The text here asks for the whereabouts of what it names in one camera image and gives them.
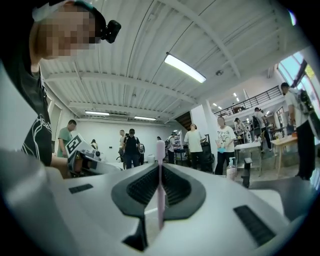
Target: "metal railing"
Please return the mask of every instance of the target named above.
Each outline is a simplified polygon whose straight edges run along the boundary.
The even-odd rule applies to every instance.
[[[257,105],[260,105],[264,102],[267,102],[275,97],[282,95],[281,91],[279,90],[279,86],[275,86],[263,93],[258,94],[252,98],[249,98],[245,101],[242,101],[238,104],[232,105],[225,109],[222,109],[218,112],[215,112],[214,115],[216,117],[227,117],[233,114],[239,113],[241,111],[253,108]]]

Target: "fluorescent light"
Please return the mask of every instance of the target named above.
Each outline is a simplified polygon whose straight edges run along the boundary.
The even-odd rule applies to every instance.
[[[91,115],[109,116],[108,112],[99,112],[99,111],[90,111],[90,110],[86,110],[84,112],[86,112],[87,114],[91,114]]]
[[[177,68],[178,70],[181,70],[182,72],[186,73],[187,75],[199,81],[200,83],[203,83],[204,81],[206,81],[206,78],[199,72],[195,71],[192,67],[182,62],[181,60],[177,59],[176,57],[172,56],[171,54],[169,53],[166,53],[166,54],[167,55],[164,59],[165,63]]]
[[[141,120],[150,120],[150,121],[155,121],[155,118],[150,118],[150,117],[143,117],[143,116],[135,116],[134,119],[141,119]]]

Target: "bottle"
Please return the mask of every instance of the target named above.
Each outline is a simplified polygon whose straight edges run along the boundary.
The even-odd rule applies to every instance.
[[[237,170],[235,166],[235,157],[229,158],[229,166],[226,168],[226,178],[234,181],[236,178]]]

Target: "woman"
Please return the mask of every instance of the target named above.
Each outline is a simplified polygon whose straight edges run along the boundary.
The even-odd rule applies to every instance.
[[[98,150],[98,144],[96,143],[95,139],[91,141],[91,147],[93,147],[95,150]]]
[[[229,165],[229,158],[235,156],[235,145],[234,139],[236,135],[234,130],[227,126],[225,119],[223,117],[218,118],[218,140],[215,141],[218,148],[217,165],[214,174],[222,175],[224,170],[224,163],[226,160],[226,165]]]
[[[190,131],[188,131],[184,137],[184,142],[189,143],[189,150],[191,153],[192,168],[197,170],[197,158],[201,164],[201,171],[205,171],[203,163],[203,151],[201,147],[201,142],[206,139],[202,139],[202,135],[197,130],[197,126],[192,123],[190,125]]]
[[[236,118],[234,120],[234,122],[235,122],[236,134],[241,137],[241,138],[238,138],[238,141],[240,142],[240,144],[244,144],[245,143],[246,126],[244,125],[243,122],[240,121],[239,118]]]

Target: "man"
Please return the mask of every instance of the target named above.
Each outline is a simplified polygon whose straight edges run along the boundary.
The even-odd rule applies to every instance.
[[[135,137],[135,130],[129,130],[129,136],[125,137],[122,144],[122,149],[124,150],[124,160],[126,164],[126,168],[130,169],[132,167],[132,163],[134,167],[139,165],[139,151],[140,141],[137,137]]]
[[[124,155],[124,150],[122,148],[122,145],[124,143],[125,140],[125,131],[124,130],[120,130],[119,132],[120,134],[120,146],[119,146],[119,155],[120,155],[120,160],[123,163],[123,169],[126,169],[126,162],[124,161],[125,155]]]
[[[316,150],[314,134],[311,130],[307,116],[304,115],[299,108],[299,104],[295,96],[299,91],[297,89],[290,88],[286,82],[281,84],[281,90],[283,92],[285,102],[288,105],[291,124],[296,125],[298,154],[300,157],[299,171],[296,176],[309,181],[312,172],[315,169]]]
[[[35,22],[33,6],[28,6],[28,3],[22,1],[17,9],[22,11],[14,14],[22,21],[19,33],[15,29],[2,31],[6,40],[3,40],[5,51],[1,58],[11,81],[38,114],[22,150],[41,160],[45,166],[59,169],[64,176],[68,173],[67,159],[52,156],[51,123],[39,63],[41,59],[70,56],[78,49],[98,43],[105,37],[106,21],[92,5],[68,1],[47,18]],[[75,171],[79,172],[81,166],[82,161],[77,160]]]
[[[175,133],[172,132],[171,136],[168,138],[168,161],[169,164],[174,164],[175,163]]]
[[[58,158],[68,158],[66,145],[69,143],[69,141],[72,140],[71,132],[74,131],[76,127],[77,127],[77,122],[71,119],[68,122],[68,125],[60,130],[59,136],[58,136],[59,147],[58,147],[58,152],[56,154]]]
[[[238,141],[241,141],[242,144],[245,143],[245,131],[246,126],[243,122],[240,121],[240,119],[237,117],[235,120],[235,131],[238,136],[241,136],[241,139],[238,139]]]
[[[197,126],[192,123],[190,125],[190,131],[188,131],[184,137],[184,142],[189,143],[189,150],[191,153],[192,168],[197,170],[197,159],[201,165],[201,171],[205,171],[205,166],[203,163],[203,150],[201,147],[201,142],[206,139],[202,139],[201,133],[197,130]]]
[[[269,133],[268,133],[268,130],[266,128],[266,125],[265,125],[265,123],[267,123],[267,119],[265,118],[264,114],[262,114],[260,112],[260,109],[258,107],[256,107],[254,109],[253,116],[258,120],[260,129],[261,129],[261,133],[264,132],[264,137],[265,137],[266,143],[268,145],[269,152],[271,152],[272,148],[271,148],[270,137],[269,137]]]

